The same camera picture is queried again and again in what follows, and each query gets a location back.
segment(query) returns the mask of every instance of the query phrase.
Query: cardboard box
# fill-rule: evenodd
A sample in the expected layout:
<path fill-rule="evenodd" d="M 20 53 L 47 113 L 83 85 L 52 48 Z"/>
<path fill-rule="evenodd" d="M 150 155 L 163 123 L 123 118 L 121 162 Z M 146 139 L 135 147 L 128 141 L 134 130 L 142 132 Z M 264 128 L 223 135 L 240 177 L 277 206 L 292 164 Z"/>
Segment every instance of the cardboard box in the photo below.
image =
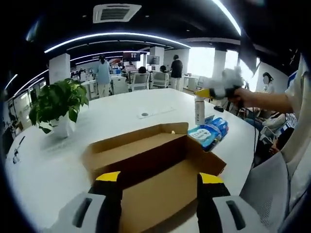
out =
<path fill-rule="evenodd" d="M 196 198 L 199 172 L 222 172 L 225 162 L 204 152 L 187 131 L 188 123 L 155 125 L 92 143 L 84 152 L 91 182 L 121 171 L 121 233 L 142 232 L 171 217 Z"/>

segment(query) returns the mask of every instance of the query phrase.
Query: ceiling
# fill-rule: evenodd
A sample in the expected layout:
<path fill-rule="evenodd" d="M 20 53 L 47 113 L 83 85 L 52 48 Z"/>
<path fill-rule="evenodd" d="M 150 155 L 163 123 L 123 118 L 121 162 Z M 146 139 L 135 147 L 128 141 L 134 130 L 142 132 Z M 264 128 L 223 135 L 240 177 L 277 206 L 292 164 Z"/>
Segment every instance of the ceiling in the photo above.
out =
<path fill-rule="evenodd" d="M 278 1 L 274 2 L 268 9 L 270 1 L 222 0 L 253 43 L 278 54 L 273 57 L 259 52 L 259 56 L 288 73 L 296 66 L 296 63 L 290 65 L 290 61 L 297 45 L 293 46 L 290 37 L 285 36 L 289 31 L 277 24 L 279 21 L 273 12 L 278 7 Z M 104 3 L 139 4 L 142 8 L 129 22 L 93 24 L 93 7 Z M 14 12 L 20 20 L 13 22 L 6 30 L 10 35 L 7 67 L 11 70 L 11 77 L 15 73 L 18 76 L 8 87 L 9 95 L 46 70 L 51 58 L 65 52 L 72 59 L 105 51 L 141 50 L 154 46 L 155 43 L 165 49 L 185 48 L 158 38 L 110 35 L 78 40 L 46 54 L 43 52 L 54 45 L 83 35 L 135 32 L 176 41 L 195 37 L 240 38 L 231 22 L 212 0 L 166 0 L 165 3 L 143 0 L 88 0 L 79 3 L 73 0 L 48 0 L 41 3 L 23 2 L 14 6 Z"/>

